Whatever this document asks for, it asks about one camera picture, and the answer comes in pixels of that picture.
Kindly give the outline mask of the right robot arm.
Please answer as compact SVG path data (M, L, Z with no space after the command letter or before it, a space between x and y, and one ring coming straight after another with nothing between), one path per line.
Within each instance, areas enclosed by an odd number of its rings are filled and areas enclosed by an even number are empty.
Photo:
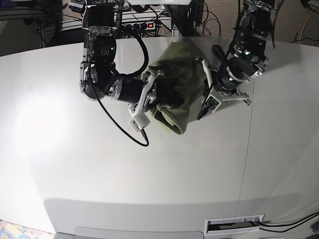
M182 83L172 71L177 67L177 45L172 43L157 62L149 65L149 53L140 31L122 22L124 1L86 1L82 27L88 31L81 63L80 90L100 101L104 97L132 105L133 115L156 107L177 108L183 102ZM143 54L142 66L132 73L116 69L117 39L130 35Z

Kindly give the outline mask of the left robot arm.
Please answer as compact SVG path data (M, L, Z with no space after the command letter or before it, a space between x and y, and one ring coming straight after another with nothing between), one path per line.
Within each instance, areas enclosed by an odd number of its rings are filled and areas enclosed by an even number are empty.
M234 37L225 52L213 45L211 51L219 60L219 68L212 68L208 61L197 57L206 74L204 99L197 118L208 112L216 112L224 102L244 101L251 104L249 95L240 90L240 85L261 76L268 66L265 55L268 36L273 34L271 20L273 0L245 0L239 13Z

